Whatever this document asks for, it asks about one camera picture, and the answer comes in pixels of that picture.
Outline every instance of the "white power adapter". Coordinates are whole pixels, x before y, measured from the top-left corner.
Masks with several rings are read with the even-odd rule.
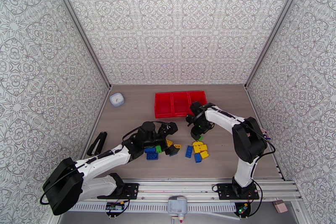
[[[171,223],[174,223],[174,219],[179,219],[180,223],[183,222],[184,216],[188,212],[187,200],[183,196],[173,196],[168,200],[168,213],[176,214],[177,216],[171,217]]]

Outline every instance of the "gray floral wallpaper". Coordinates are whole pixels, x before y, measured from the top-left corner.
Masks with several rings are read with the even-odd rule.
[[[45,223],[42,184],[79,157],[107,89],[60,0],[0,0],[0,223]]]
[[[296,0],[248,91],[313,223],[336,223],[336,0]]]
[[[71,0],[112,84],[245,82],[285,0]]]

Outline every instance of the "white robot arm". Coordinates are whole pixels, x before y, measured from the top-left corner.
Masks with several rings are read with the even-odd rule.
[[[162,150],[169,150],[165,138],[177,131],[177,125],[173,122],[155,122],[161,124],[158,132],[155,131],[154,122],[147,121],[126,134],[123,139],[135,132],[114,149],[87,159],[73,161],[66,158],[61,161],[44,183],[40,203],[49,204],[54,215],[60,215],[79,201],[119,191],[117,188],[123,186],[123,182],[116,173],[102,178],[97,176],[138,158],[145,148],[159,145]],[[42,201],[44,196],[48,199],[47,203]]]
[[[235,152],[238,155],[237,171],[232,178],[232,189],[237,198],[246,199],[246,193],[253,188],[253,173],[257,161],[267,148],[257,121],[232,115],[212,103],[201,105],[194,102],[190,106],[193,115],[188,115],[188,126],[193,124],[191,135],[195,140],[217,124],[233,135]]]

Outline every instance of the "green lego brick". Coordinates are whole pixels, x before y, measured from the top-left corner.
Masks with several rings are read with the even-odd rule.
[[[160,145],[156,146],[155,149],[156,149],[156,153],[162,153]]]

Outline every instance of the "red compartment tray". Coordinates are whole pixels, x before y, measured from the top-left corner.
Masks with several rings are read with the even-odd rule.
[[[155,94],[155,118],[185,117],[192,114],[190,105],[199,101],[207,103],[204,91],[167,92]]]

